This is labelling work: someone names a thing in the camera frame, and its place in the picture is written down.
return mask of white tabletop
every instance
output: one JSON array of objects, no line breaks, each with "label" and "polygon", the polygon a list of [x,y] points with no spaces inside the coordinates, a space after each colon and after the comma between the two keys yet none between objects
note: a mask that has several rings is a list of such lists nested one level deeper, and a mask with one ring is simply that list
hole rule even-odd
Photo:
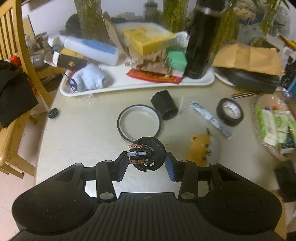
[{"label": "white tabletop", "polygon": [[[273,173],[277,161],[259,143],[253,132],[250,107],[253,97],[235,100],[244,111],[244,119],[238,126],[229,127],[233,131],[230,140],[189,107],[195,100],[216,116],[220,99],[230,98],[231,94],[237,93],[235,88],[218,80],[205,87],[176,86],[114,91],[94,94],[93,99],[84,100],[81,97],[65,97],[58,92],[52,107],[59,109],[59,116],[46,121],[36,183],[74,163],[83,163],[85,167],[95,166],[99,161],[115,160],[122,151],[128,151],[128,143],[117,131],[118,115],[134,104],[152,106],[150,99],[153,95],[165,89],[169,91],[176,106],[180,105],[184,97],[179,116],[162,122],[157,138],[164,144],[166,151],[172,152],[177,160],[186,159],[190,137],[206,134],[206,127],[209,127],[211,134],[221,142],[220,164],[268,190],[278,189]],[[117,196],[120,192],[168,191],[174,191],[177,195],[180,187],[180,183],[170,181],[164,165],[157,171],[147,173],[129,165],[123,181],[113,184]],[[86,192],[90,196],[96,195],[94,181],[87,182]]]}]

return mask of white spray bottle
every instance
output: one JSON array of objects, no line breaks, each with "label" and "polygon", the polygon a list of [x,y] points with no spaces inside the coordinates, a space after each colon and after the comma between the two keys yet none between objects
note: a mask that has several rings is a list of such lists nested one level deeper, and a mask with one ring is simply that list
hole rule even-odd
[{"label": "white spray bottle", "polygon": [[108,65],[116,65],[120,55],[120,50],[115,46],[96,40],[79,39],[60,34],[49,36],[48,44],[52,47],[55,45],[63,46],[88,58]]}]

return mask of red packet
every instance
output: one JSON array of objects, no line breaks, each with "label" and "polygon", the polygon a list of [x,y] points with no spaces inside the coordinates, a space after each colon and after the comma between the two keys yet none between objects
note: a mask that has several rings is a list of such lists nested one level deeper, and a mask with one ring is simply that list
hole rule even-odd
[{"label": "red packet", "polygon": [[165,77],[164,74],[153,73],[153,72],[143,71],[139,69],[131,69],[126,75],[132,78],[140,79],[140,80],[147,80],[147,81],[157,82],[157,83],[173,83],[177,85],[182,80],[181,77],[176,77],[176,76]]}]

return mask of white wall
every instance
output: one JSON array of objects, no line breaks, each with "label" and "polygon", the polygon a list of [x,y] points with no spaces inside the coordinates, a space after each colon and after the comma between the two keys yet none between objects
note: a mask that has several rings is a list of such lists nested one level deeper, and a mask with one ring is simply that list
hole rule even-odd
[{"label": "white wall", "polygon": [[[147,0],[101,0],[102,11],[107,11],[109,15],[116,16],[123,12],[135,12],[142,15],[144,4]],[[162,10],[163,0],[155,0],[158,8]],[[194,9],[196,0],[189,0],[188,10]],[[290,5],[291,32],[289,39],[296,36],[296,9]],[[65,28],[68,18],[76,13],[73,0],[32,0],[22,7],[22,15],[30,16],[35,34],[47,31],[48,34],[57,33]]]}]

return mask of ribbed black surface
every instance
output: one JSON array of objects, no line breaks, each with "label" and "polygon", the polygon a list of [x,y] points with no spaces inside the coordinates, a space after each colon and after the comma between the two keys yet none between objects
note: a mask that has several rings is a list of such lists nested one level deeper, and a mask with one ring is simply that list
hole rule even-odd
[{"label": "ribbed black surface", "polygon": [[273,231],[242,236],[209,224],[193,203],[178,201],[173,193],[122,193],[119,200],[98,206],[94,215],[68,233],[42,236],[20,232],[13,241],[280,241]]}]

